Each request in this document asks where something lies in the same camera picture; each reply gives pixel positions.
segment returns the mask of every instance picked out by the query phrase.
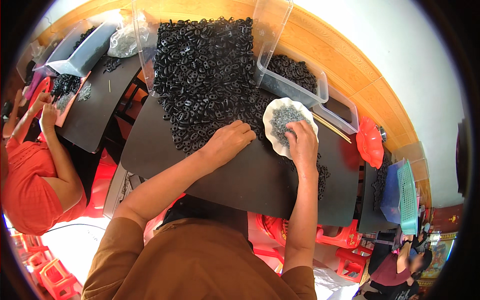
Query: red plastic bowl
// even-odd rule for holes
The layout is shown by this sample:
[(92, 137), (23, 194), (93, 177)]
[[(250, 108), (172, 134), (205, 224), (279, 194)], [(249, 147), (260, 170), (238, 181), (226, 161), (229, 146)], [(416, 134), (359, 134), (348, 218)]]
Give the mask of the red plastic bowl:
[(382, 136), (372, 119), (361, 118), (356, 139), (361, 158), (370, 166), (380, 169), (384, 158), (384, 147), (382, 146)]

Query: forearm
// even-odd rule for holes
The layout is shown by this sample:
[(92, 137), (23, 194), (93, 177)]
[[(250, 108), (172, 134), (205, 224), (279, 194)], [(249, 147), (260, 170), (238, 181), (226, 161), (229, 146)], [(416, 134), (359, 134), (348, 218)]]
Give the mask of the forearm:
[(299, 176), (297, 201), (288, 223), (283, 272), (305, 265), (312, 266), (318, 223), (318, 172)]
[(201, 150), (139, 185), (122, 201), (115, 217), (126, 217), (142, 229), (195, 181), (215, 170)]
[(43, 135), (52, 155), (55, 170), (57, 171), (57, 177), (66, 183), (81, 188), (82, 182), (80, 181), (77, 171), (75, 170), (67, 152), (58, 140), (55, 128), (52, 127), (44, 130)]
[(17, 101), (15, 101), (15, 103), (13, 104), (12, 113), (10, 114), (7, 123), (5, 123), (5, 125), (3, 126), (2, 135), (4, 138), (7, 138), (13, 134), (13, 131), (15, 130), (15, 125), (17, 122), (17, 116), (18, 116), (18, 103)]
[[(19, 144), (24, 142), (24, 139), (27, 135), (28, 130), (30, 129), (30, 125), (32, 124), (33, 118), (38, 113), (38, 111), (32, 111), (31, 109), (27, 110), (24, 114), (22, 119), (18, 122), (17, 126), (13, 130), (12, 138), (18, 141)], [(16, 118), (14, 116), (13, 111), (10, 115), (10, 118)]]

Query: transparent plastic lid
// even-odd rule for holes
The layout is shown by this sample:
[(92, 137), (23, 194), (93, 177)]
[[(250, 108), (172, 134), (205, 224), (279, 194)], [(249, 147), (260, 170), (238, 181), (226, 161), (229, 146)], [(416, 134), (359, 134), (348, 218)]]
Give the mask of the transparent plastic lid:
[[(132, 0), (133, 20), (137, 37), (138, 53), (148, 91), (152, 96), (160, 96), (153, 90), (153, 57), (156, 54), (157, 33), (160, 23), (178, 20), (199, 21), (201, 19), (253, 19), (253, 52), (260, 57), (263, 69), (256, 69), (257, 86), (278, 43), (293, 9), (292, 0), (203, 0), (197, 3), (184, 1)], [(140, 38), (139, 23), (146, 22), (150, 29), (147, 39)]]

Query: wooden wall trim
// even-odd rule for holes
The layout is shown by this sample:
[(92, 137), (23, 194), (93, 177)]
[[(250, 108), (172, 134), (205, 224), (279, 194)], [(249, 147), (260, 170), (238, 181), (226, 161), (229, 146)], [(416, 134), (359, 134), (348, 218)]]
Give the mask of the wooden wall trim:
[[(210, 8), (213, 11), (222, 11), (226, 17), (242, 15), (242, 12), (250, 13), (246, 11), (249, 7), (246, 3), (250, 3), (246, 0), (211, 1), (214, 5)], [(197, 0), (182, 0), (178, 8), (173, 3), (168, 5), (169, 9), (177, 9), (174, 14), (180, 18), (183, 14), (181, 7), (187, 7), (189, 2), (193, 6), (198, 5)], [(130, 0), (90, 0), (58, 19), (38, 37), (38, 41), (45, 45), (52, 32), (81, 19), (118, 8), (122, 9), (123, 15), (132, 14)], [(304, 58), (324, 70), (329, 84), (357, 105), (360, 117), (368, 116), (385, 128), (387, 142), (384, 145), (390, 151), (418, 141), (405, 109), (380, 71), (360, 49), (323, 20), (299, 6), (294, 6), (276, 53), (288, 54), (293, 59)], [(419, 185), (426, 197), (425, 204), (430, 207), (428, 180)]]

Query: wooden chopsticks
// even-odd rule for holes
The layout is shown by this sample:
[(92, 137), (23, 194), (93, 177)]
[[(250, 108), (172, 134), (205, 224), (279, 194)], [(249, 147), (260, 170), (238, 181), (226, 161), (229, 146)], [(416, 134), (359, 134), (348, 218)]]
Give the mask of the wooden chopsticks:
[(313, 115), (313, 118), (317, 121), (319, 121), (321, 124), (325, 125), (326, 127), (328, 127), (331, 131), (335, 132), (336, 134), (338, 134), (339, 136), (343, 137), (345, 141), (349, 142), (350, 144), (352, 143), (350, 141), (350, 138), (347, 137), (346, 135), (344, 135), (340, 130), (338, 130), (337, 128), (335, 128), (332, 124), (330, 124), (329, 122), (325, 121), (322, 117), (320, 117), (319, 115), (317, 115), (316, 113), (314, 113), (313, 111), (311, 112), (312, 115)]

